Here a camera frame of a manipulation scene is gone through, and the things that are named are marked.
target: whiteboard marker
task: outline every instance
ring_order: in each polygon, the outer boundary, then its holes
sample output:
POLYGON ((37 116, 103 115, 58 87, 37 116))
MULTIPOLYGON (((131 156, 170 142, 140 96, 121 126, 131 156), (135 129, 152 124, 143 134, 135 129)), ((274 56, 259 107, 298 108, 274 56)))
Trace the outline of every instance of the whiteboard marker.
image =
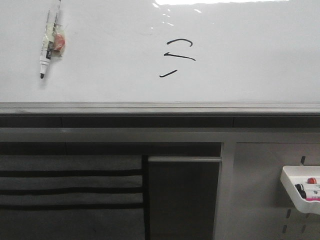
POLYGON ((52 6, 49 9, 45 27, 45 35, 42 40, 42 48, 40 54, 40 78, 43 79, 49 66, 52 51, 55 44, 56 26, 59 17, 61 0, 52 0, 52 6))

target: red marker cap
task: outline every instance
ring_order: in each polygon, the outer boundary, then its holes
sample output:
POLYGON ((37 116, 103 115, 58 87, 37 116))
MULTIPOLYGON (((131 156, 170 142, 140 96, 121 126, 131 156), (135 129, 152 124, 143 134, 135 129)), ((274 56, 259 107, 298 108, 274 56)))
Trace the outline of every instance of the red marker cap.
POLYGON ((308 178, 308 184, 317 184, 317 179, 315 177, 308 178))

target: white surface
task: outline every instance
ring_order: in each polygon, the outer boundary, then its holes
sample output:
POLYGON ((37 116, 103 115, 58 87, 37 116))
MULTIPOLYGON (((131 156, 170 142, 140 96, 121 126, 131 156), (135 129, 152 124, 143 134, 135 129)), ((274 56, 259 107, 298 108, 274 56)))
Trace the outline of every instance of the white surface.
POLYGON ((281 173, 281 182, 289 194, 296 209, 308 214, 320 215, 320 201, 307 201, 300 196, 295 184, 299 180, 308 178, 320 178, 320 166, 284 166, 281 173))
POLYGON ((67 46, 41 80, 50 3, 0 1, 0 102, 320 103, 319 0, 63 0, 67 46))

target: marker holder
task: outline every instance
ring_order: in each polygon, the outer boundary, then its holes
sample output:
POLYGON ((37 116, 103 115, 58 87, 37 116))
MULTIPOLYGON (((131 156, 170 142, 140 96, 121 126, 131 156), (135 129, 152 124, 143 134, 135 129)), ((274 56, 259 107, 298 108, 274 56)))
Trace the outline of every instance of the marker holder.
POLYGON ((303 199, 295 186, 296 184, 308 186, 309 178, 320 179, 320 166, 284 166, 280 180, 296 209, 305 214, 320 215, 320 201, 303 199))

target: handwritten mark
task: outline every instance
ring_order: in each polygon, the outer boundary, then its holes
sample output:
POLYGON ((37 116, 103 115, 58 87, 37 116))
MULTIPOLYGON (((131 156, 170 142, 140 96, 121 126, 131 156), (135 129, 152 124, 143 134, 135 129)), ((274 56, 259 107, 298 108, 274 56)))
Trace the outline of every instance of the handwritten mark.
POLYGON ((166 76, 169 76, 169 75, 171 75, 171 74, 174 74, 176 71, 178 71, 178 69, 177 69, 177 70, 174 70, 174 71, 171 71, 171 72, 169 72, 169 73, 167 73, 167 74, 165 74, 165 75, 160 75, 159 77, 160 77, 160 78, 164 78, 164 77, 166 77, 166 76))
POLYGON ((166 44, 169 45, 169 44, 172 44, 172 43, 177 42, 177 41, 186 41, 186 42, 190 43, 190 48, 193 45, 192 41, 190 41, 188 39, 185 39, 185 38, 178 38, 178 39, 175 39, 175 40, 171 40, 171 41, 168 41, 166 44))
POLYGON ((183 58, 183 59, 191 59, 191 60, 195 61, 195 59, 192 58, 192 57, 181 56, 181 55, 174 55, 174 54, 170 54, 170 52, 165 53, 164 56, 171 56, 171 57, 177 57, 177 58, 183 58))

